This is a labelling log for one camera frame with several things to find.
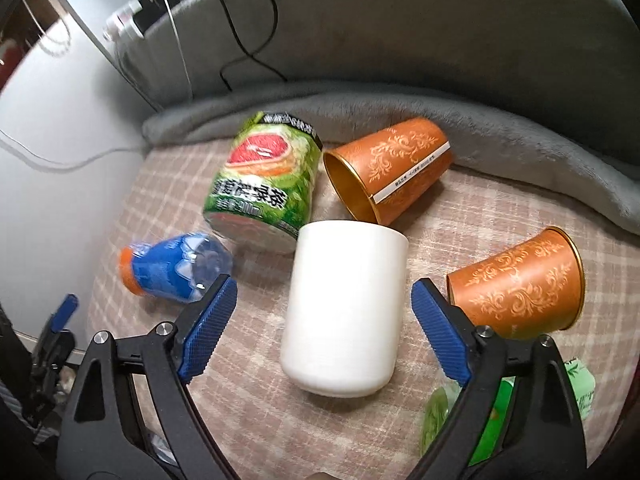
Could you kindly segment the green grapefruit tea bottle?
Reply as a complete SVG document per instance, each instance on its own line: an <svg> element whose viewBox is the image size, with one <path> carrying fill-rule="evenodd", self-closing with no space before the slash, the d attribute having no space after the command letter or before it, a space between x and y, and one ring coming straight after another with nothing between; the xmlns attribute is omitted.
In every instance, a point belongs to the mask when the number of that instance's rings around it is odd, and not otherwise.
<svg viewBox="0 0 640 480"><path fill-rule="evenodd" d="M285 112L259 112L242 125L216 172L203 217L230 242L294 252L309 222L322 142L314 127Z"/></svg>

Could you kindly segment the orange patterned paper cup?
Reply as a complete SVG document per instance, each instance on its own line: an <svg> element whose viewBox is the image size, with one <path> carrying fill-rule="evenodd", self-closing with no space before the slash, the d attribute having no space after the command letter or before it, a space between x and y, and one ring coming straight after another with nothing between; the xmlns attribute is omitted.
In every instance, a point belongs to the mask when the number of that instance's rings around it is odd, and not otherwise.
<svg viewBox="0 0 640 480"><path fill-rule="evenodd" d="M509 339L568 330L582 314L582 257L564 230L538 235L446 276L450 304Z"/></svg>

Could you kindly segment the blue orange drink bottle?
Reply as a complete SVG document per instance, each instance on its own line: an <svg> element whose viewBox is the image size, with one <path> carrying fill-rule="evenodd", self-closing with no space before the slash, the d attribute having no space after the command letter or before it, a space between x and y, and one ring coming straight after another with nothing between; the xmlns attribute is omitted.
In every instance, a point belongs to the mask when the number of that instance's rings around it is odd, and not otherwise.
<svg viewBox="0 0 640 480"><path fill-rule="evenodd" d="M137 296L190 304L201 300L219 275L230 275L232 264L231 252L217 237L193 232L122 248L118 270L122 284Z"/></svg>

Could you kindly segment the white plastic cup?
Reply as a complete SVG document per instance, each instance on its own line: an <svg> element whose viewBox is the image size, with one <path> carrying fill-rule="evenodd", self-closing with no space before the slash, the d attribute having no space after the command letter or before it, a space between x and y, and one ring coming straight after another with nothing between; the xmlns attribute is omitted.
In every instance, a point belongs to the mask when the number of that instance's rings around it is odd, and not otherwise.
<svg viewBox="0 0 640 480"><path fill-rule="evenodd" d="M407 299L409 241L352 220L299 232L280 364L307 392L362 398L394 374Z"/></svg>

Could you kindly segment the white power strip with plugs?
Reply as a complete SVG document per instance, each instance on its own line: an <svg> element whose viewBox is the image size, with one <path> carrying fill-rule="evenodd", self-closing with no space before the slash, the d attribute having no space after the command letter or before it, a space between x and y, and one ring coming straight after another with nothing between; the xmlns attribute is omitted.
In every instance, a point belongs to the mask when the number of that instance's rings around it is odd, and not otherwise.
<svg viewBox="0 0 640 480"><path fill-rule="evenodd" d="M130 0L106 20L103 36L109 42L142 38L151 27L150 0Z"/></svg>

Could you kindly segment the orange patterned cup with label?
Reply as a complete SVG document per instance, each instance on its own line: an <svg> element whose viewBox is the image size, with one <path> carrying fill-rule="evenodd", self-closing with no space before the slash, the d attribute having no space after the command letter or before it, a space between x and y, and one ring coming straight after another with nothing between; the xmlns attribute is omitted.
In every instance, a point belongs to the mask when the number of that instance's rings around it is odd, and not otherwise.
<svg viewBox="0 0 640 480"><path fill-rule="evenodd" d="M323 154L338 198L358 221L389 226L450 167L442 129L417 117Z"/></svg>

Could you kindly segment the grey sofa backrest cushion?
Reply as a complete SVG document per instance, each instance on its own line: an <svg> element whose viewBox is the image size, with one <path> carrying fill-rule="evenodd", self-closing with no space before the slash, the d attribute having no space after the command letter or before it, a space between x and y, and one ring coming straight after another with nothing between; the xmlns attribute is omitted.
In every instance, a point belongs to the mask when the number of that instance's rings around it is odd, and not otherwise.
<svg viewBox="0 0 640 480"><path fill-rule="evenodd" d="M639 160L639 29L622 0L183 0L118 53L161 106L281 79L401 84Z"/></svg>

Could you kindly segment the grey fleece blanket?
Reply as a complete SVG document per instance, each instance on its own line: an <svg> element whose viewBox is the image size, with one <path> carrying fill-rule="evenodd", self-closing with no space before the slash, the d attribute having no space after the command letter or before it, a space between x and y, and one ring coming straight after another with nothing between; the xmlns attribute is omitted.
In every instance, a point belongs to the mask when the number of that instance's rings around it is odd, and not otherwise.
<svg viewBox="0 0 640 480"><path fill-rule="evenodd" d="M568 195L616 226L639 231L638 168L524 117L436 90L333 81L260 84L167 105L143 123L142 136L153 146L230 138L257 112L295 116L329 144L423 116L446 134L458 165Z"/></svg>

